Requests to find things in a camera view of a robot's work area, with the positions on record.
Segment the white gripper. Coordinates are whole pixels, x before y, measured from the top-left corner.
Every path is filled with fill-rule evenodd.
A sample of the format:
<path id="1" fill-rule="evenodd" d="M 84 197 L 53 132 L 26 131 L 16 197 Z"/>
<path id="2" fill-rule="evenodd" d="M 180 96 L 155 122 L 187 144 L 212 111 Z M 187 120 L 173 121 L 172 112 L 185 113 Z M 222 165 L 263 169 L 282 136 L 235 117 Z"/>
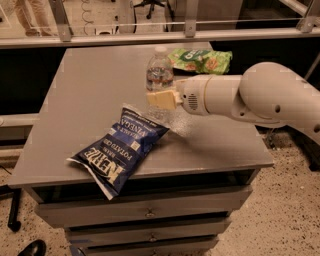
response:
<path id="1" fill-rule="evenodd" d="M 147 101 L 151 106 L 165 110 L 175 110 L 182 104 L 183 109 L 192 115 L 208 115 L 205 106 L 205 89 L 208 75 L 197 75 L 176 81 L 175 90 L 148 92 Z"/>

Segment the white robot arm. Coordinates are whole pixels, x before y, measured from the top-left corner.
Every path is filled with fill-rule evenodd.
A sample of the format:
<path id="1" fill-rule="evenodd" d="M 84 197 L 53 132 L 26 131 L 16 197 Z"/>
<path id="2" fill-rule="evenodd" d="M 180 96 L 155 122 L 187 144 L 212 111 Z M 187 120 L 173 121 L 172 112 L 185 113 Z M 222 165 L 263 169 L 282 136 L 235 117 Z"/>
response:
<path id="1" fill-rule="evenodd" d="M 146 94 L 151 106 L 192 115 L 221 115 L 267 128 L 290 126 L 320 144 L 320 91 L 273 62 L 242 75 L 196 75 Z"/>

